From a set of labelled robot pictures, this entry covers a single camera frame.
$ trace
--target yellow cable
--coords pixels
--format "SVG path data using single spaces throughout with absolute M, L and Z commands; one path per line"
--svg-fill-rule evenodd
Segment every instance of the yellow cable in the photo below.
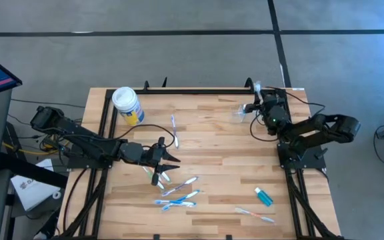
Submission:
M 9 144 L 6 144 L 3 142 L 3 146 L 4 147 L 8 147 L 10 149 L 14 149 L 13 146 L 9 145 Z M 40 153 L 40 152 L 34 152 L 34 151 L 28 151 L 28 150 L 23 150 L 23 149 L 19 149 L 20 152 L 23 152 L 23 153 L 28 153 L 28 154 L 32 154 L 32 155 L 50 155 L 50 154 L 54 154 L 56 152 L 58 152 L 58 150 L 54 150 L 54 151 L 50 151 L 48 153 Z

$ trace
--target wooden table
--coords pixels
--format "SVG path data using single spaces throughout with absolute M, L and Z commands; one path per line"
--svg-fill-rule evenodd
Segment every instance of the wooden table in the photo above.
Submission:
M 304 90 L 288 89 L 288 92 L 306 101 Z M 89 92 L 82 126 L 97 132 L 102 114 L 106 88 L 92 88 Z M 276 142 L 266 143 L 250 136 L 250 115 L 242 123 L 234 121 L 232 109 L 240 103 L 253 102 L 252 95 L 139 95 L 145 110 L 145 123 L 152 123 L 172 130 L 170 116 L 175 115 L 180 148 L 169 148 L 170 154 L 181 160 L 180 168 L 168 171 L 175 186 L 192 176 L 199 180 L 166 199 L 176 199 L 200 189 L 202 192 L 191 201 L 196 208 L 174 207 L 162 213 L 155 199 L 161 199 L 158 188 L 150 185 L 144 170 L 135 165 L 115 162 L 109 170 L 99 239 L 152 239 L 160 234 L 162 239 L 295 239 L 291 206 L 288 197 L 285 173 L 279 167 Z M 112 112 L 109 107 L 105 136 L 109 132 Z M 293 122 L 302 121 L 310 115 L 309 107 L 289 98 Z M 122 117 L 117 118 L 115 136 L 128 130 Z M 255 123 L 256 136 L 271 139 L 264 126 Z M 151 145 L 158 137 L 171 137 L 154 127 L 140 127 L 125 138 L 129 141 Z M 69 174 L 66 193 L 81 172 Z M 69 204 L 67 224 L 81 210 L 89 179 L 88 170 L 75 188 Z M 322 222 L 335 234 L 340 234 L 333 202 L 326 178 L 315 170 L 305 170 L 305 182 L 309 201 Z M 273 199 L 266 207 L 254 192 L 260 187 Z M 67 194 L 63 200 L 65 208 Z M 266 223 L 258 218 L 235 212 L 239 206 L 275 220 Z M 304 212 L 300 208 L 303 234 Z M 87 233 L 91 233 L 94 209 L 90 211 Z M 63 211 L 59 218 L 59 229 Z

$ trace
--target black floor stripe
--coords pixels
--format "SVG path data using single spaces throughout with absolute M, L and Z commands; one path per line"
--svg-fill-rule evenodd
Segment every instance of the black floor stripe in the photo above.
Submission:
M 281 30 L 281 35 L 372 35 L 384 34 L 384 29 L 351 29 L 351 30 Z
M 287 60 L 285 59 L 283 41 L 281 39 L 280 30 L 278 26 L 277 13 L 273 0 L 267 0 L 269 12 L 271 14 L 273 34 L 275 36 L 275 44 L 277 45 L 279 64 L 282 66 L 281 72 L 283 75 L 284 87 L 291 87 L 290 74 L 288 74 Z
M 162 31 L 91 31 L 91 32 L 24 32 L 0 33 L 0 37 L 121 37 L 121 36 L 188 36 L 188 35 L 263 35 L 272 30 L 162 30 Z

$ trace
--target wooden tabletop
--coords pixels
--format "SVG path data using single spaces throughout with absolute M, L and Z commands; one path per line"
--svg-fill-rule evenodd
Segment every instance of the wooden tabletop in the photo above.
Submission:
M 304 90 L 287 91 L 307 101 Z M 106 88 L 90 89 L 82 126 L 94 132 L 99 129 L 105 92 Z M 279 167 L 276 142 L 261 142 L 250 136 L 252 115 L 242 123 L 232 115 L 239 104 L 253 102 L 252 95 L 139 95 L 139 99 L 145 111 L 144 123 L 171 131 L 170 116 L 175 116 L 180 148 L 172 146 L 169 152 L 181 160 L 181 167 L 167 172 L 173 184 L 166 188 L 193 176 L 199 176 L 199 180 L 162 198 L 160 190 L 150 184 L 141 167 L 115 162 L 107 178 L 99 239 L 152 239 L 154 234 L 160 234 L 162 239 L 224 239 L 226 235 L 234 239 L 295 239 L 285 173 Z M 112 106 L 111 103 L 105 136 L 109 132 Z M 291 97 L 289 108 L 293 122 L 310 115 L 307 105 Z M 119 116 L 115 136 L 129 128 Z M 253 132 L 260 138 L 273 138 L 258 123 L 254 124 Z M 139 127 L 125 138 L 151 145 L 160 136 L 164 136 L 167 143 L 171 141 L 170 135 L 154 127 Z M 77 169 L 70 173 L 66 193 L 70 192 L 80 172 Z M 67 225 L 83 207 L 89 172 L 82 176 L 74 190 Z M 326 178 L 312 169 L 305 170 L 304 176 L 312 208 L 328 229 L 340 234 Z M 258 200 L 254 192 L 256 187 L 272 197 L 272 206 L 266 207 Z M 197 203 L 196 208 L 174 207 L 162 213 L 161 206 L 153 204 L 156 199 L 175 200 L 195 189 L 201 190 L 190 199 Z M 270 217 L 275 223 L 236 213 L 235 207 Z M 307 234 L 304 213 L 299 209 L 303 233 Z M 94 209 L 90 213 L 88 234 L 93 225 Z M 62 229 L 62 219 L 63 211 L 59 229 Z

